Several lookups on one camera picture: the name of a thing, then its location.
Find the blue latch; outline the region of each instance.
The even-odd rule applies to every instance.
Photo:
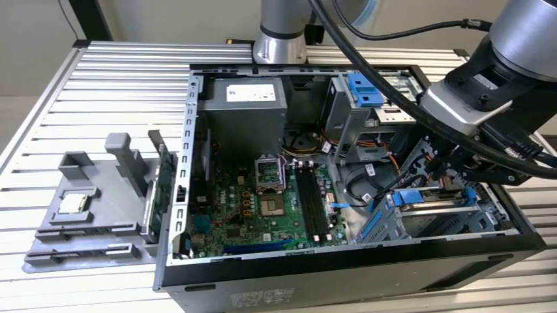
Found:
[[[466,197],[464,206],[470,207],[472,205],[476,205],[476,202],[478,201],[478,195],[476,194],[476,191],[472,187],[468,186],[464,188],[464,195]]]
[[[346,75],[349,88],[355,95],[355,103],[361,108],[380,108],[384,106],[384,96],[362,73]]]
[[[397,207],[404,204],[424,203],[424,197],[420,190],[401,190],[392,194],[393,202]]]

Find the screw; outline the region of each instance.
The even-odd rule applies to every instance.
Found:
[[[485,104],[488,101],[489,101],[489,96],[484,93],[484,94],[481,95],[481,97],[480,97],[478,102],[480,102],[481,104]]]

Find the blue pcie slot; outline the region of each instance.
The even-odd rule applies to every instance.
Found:
[[[277,243],[257,243],[253,245],[225,246],[223,253],[243,254],[282,250],[282,246],[291,243],[293,239],[282,240]]]
[[[377,222],[380,221],[380,218],[384,216],[384,213],[381,211],[377,212],[374,218],[369,222],[366,228],[362,231],[362,239],[366,238],[369,232],[372,231],[372,228],[374,228]]]

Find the blue plastic tab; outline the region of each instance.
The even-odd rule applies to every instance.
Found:
[[[404,203],[402,202],[401,193],[400,192],[396,192],[394,194],[392,194],[392,198],[393,198],[394,205],[397,207],[400,207],[402,205],[402,203]]]
[[[416,204],[425,202],[420,190],[402,190],[398,192],[398,194],[401,195],[404,204]]]
[[[380,221],[380,218],[384,216],[384,213],[381,211],[377,212],[374,218],[372,219],[372,221],[368,223],[366,228],[362,231],[362,239],[366,238],[369,232],[372,231],[372,228],[374,228],[377,222]]]
[[[362,75],[353,73],[346,75],[349,79],[349,88],[355,95],[355,103],[361,108],[380,108],[384,105],[384,96],[381,96],[373,83]]]
[[[464,204],[465,207],[470,207],[478,201],[478,195],[476,194],[476,190],[472,187],[464,188],[464,195],[466,196],[466,203]]]

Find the chip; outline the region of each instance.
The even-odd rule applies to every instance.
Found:
[[[229,228],[226,230],[227,238],[238,238],[241,237],[241,229],[239,228]]]

